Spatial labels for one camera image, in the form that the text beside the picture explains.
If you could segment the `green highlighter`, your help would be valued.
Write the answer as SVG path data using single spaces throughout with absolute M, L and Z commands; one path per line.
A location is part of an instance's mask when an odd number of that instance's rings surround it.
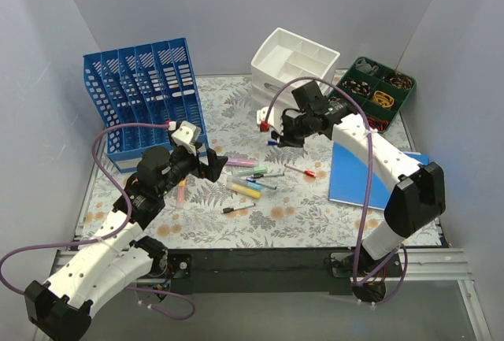
M 253 176 L 257 174 L 266 174 L 268 172 L 268 167 L 267 166 L 256 166 L 256 167 L 249 167 L 246 169 L 237 169 L 235 170 L 232 175 L 233 176 Z

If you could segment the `yellow highlighter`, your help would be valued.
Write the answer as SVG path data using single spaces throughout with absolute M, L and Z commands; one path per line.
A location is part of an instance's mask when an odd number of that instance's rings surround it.
M 253 198 L 253 199 L 259 199 L 261 197 L 261 192 L 260 191 L 256 191 L 254 189 L 251 189 L 249 187 L 244 187 L 242 185 L 239 185 L 237 183 L 227 183 L 227 188 L 231 191 L 234 191 L 236 193 L 239 193 L 241 195 L 245 195 L 249 198 Z

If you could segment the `red cap marker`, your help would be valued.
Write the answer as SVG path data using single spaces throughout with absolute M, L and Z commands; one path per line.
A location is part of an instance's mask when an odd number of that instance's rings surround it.
M 285 164 L 284 165 L 287 169 L 290 169 L 290 170 L 293 170 L 293 171 L 296 171 L 296 172 L 300 172 L 302 174 L 304 174 L 305 176 L 308 176 L 308 177 L 311 177 L 311 178 L 315 178 L 317 176 L 317 174 L 311 170 L 308 170 L 308 169 L 301 169 L 299 167 L 296 167 L 294 165 L 290 165 L 290 164 Z

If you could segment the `black cap marker front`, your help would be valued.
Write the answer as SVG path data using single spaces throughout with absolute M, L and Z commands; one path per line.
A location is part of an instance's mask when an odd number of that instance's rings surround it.
M 249 209 L 249 208 L 252 208 L 252 207 L 255 207 L 256 204 L 255 203 L 251 203 L 251 204 L 248 204 L 248 205 L 243 205 L 243 206 L 238 206 L 238 207 L 226 207 L 226 208 L 223 208 L 221 213 L 222 214 L 228 214 L 228 213 L 232 213 L 232 212 L 235 212 L 235 211 L 240 211 L 240 210 L 243 210 L 243 209 Z

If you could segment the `orange pink highlighter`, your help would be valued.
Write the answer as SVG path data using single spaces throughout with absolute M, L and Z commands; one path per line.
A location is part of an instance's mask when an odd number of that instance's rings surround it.
M 177 188 L 177 196 L 176 196 L 176 208 L 177 209 L 184 208 L 185 193 L 186 193 L 186 180 L 183 180 L 178 184 L 178 188 Z

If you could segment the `blue plastic file rack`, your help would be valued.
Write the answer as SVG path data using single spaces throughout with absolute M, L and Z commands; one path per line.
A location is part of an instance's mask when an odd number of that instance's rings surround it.
M 106 155 L 121 173 L 134 172 L 143 152 L 171 147 L 169 120 L 201 128 L 208 143 L 198 87 L 185 38 L 87 54 L 83 81 L 104 125 L 124 127 L 107 136 Z

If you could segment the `blue highlighter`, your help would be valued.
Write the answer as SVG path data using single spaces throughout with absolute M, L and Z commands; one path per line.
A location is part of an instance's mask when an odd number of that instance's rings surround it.
M 262 190 L 262 187 L 259 184 L 247 181 L 247 180 L 242 179 L 238 176 L 228 176 L 227 181 L 234 183 L 234 184 L 237 184 L 237 185 L 240 185 L 240 186 L 243 186 L 243 187 L 248 187 L 249 189 L 254 190 L 254 191 L 261 191 Z

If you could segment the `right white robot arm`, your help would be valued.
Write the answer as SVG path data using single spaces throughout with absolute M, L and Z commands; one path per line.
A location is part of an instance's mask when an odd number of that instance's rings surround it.
M 352 275 L 354 283 L 362 285 L 383 269 L 404 240 L 445 212 L 444 171 L 434 161 L 422 165 L 371 129 L 364 110 L 344 91 L 339 101 L 332 101 L 319 88 L 322 79 L 300 80 L 303 85 L 292 92 L 297 104 L 294 116 L 271 102 L 257 111 L 256 123 L 279 147 L 301 148 L 307 137 L 324 135 L 349 150 L 368 168 L 364 211 L 374 176 L 390 191 L 384 220 L 368 236 L 358 232 Z

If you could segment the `white drawer organizer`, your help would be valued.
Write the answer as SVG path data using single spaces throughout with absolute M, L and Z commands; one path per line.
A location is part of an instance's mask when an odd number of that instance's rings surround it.
M 251 97 L 265 107 L 293 79 L 310 76 L 333 81 L 340 52 L 283 28 L 275 29 L 254 55 Z

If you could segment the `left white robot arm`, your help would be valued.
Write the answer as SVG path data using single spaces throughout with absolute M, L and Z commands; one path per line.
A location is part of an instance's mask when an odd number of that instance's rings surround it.
M 158 278 L 169 267 L 169 250 L 144 235 L 164 209 L 164 196 L 187 176 L 216 182 L 225 156 L 208 149 L 207 162 L 186 147 L 146 150 L 102 226 L 73 258 L 44 283 L 24 291 L 28 318 L 52 340 L 79 340 L 99 309 L 132 281 Z

